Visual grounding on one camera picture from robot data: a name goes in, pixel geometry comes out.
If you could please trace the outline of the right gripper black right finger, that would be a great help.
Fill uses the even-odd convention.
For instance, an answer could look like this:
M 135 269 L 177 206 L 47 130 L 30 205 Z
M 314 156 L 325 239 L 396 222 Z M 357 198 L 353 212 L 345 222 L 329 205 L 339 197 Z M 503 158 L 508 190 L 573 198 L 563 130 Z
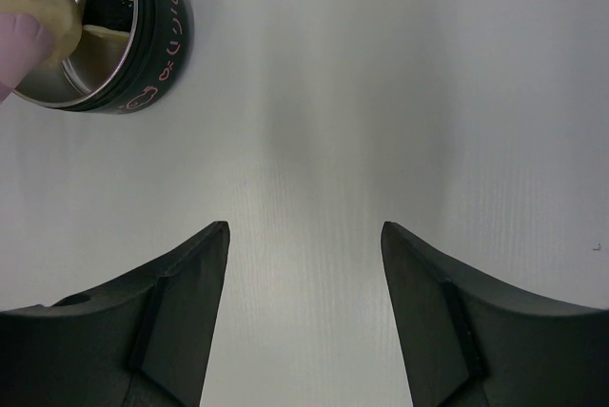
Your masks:
M 383 266 L 417 406 L 604 406 L 608 313 L 520 289 L 397 223 Z

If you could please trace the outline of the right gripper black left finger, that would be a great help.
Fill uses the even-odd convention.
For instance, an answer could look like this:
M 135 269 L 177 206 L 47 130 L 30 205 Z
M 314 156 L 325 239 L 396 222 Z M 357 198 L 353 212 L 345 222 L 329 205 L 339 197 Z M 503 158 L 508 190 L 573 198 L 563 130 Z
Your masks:
M 111 281 L 3 312 L 2 404 L 198 405 L 229 243 L 212 223 Z

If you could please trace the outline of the steel tongs with pink tips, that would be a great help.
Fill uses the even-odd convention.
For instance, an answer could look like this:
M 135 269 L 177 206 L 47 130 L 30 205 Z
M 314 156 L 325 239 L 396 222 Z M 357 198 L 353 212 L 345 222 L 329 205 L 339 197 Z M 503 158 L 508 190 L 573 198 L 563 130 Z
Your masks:
M 27 13 L 1 13 L 1 102 L 46 61 L 54 46 L 49 29 Z

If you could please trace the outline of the green sushi roll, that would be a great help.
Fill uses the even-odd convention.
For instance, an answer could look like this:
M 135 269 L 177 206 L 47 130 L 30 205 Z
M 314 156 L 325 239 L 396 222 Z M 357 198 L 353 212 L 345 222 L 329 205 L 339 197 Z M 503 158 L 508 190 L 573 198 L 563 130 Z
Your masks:
M 83 30 L 100 38 L 127 40 L 131 35 L 134 2 L 85 0 Z

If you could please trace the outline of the round cream rice cake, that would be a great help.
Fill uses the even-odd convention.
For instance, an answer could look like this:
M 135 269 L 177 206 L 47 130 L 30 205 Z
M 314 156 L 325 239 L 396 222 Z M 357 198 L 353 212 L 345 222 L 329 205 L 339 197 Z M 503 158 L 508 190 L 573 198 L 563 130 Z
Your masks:
M 80 42 L 82 20 L 75 0 L 1 0 L 1 12 L 30 14 L 52 33 L 55 42 L 45 65 L 59 65 Z

